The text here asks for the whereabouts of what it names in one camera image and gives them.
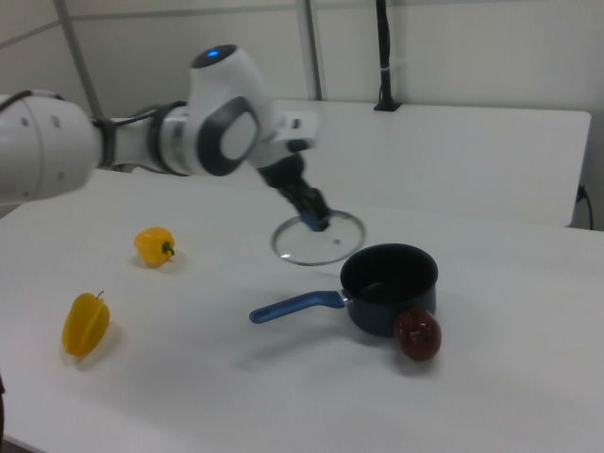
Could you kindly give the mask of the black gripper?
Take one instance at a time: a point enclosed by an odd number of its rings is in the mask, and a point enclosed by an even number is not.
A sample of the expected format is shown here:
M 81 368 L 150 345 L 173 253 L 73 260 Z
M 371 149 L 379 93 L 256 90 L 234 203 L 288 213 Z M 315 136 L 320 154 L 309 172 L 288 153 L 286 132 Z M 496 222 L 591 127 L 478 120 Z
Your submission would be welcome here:
M 276 189 L 293 205 L 310 230 L 325 231 L 329 227 L 331 209 L 322 193 L 304 179 L 305 167 L 302 156 L 293 154 L 259 168 L 258 173 L 270 188 Z

